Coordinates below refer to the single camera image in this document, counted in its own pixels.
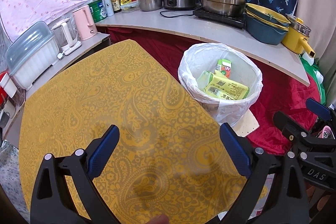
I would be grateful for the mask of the person's right hand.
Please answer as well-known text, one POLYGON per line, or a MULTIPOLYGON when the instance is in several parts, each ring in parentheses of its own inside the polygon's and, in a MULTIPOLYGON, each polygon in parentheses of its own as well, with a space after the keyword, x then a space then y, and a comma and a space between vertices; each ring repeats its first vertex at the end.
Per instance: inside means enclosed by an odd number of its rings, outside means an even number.
POLYGON ((169 224, 169 218, 165 214, 157 215, 146 224, 169 224))

